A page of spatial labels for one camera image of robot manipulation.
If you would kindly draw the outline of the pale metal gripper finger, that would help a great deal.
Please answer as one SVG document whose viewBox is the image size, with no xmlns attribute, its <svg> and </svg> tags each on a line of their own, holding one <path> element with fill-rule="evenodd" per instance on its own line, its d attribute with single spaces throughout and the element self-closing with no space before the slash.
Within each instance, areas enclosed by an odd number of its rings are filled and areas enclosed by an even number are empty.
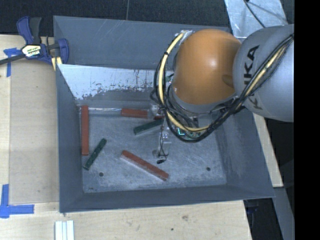
<svg viewBox="0 0 320 240">
<path fill-rule="evenodd" d="M 166 157 L 169 155 L 170 148 L 172 145 L 172 139 L 168 133 L 163 134 L 163 155 Z"/>
<path fill-rule="evenodd" d="M 164 148 L 163 148 L 163 134 L 160 133 L 159 137 L 157 138 L 156 148 L 152 151 L 152 155 L 155 158 L 164 157 L 166 155 Z"/>
</svg>

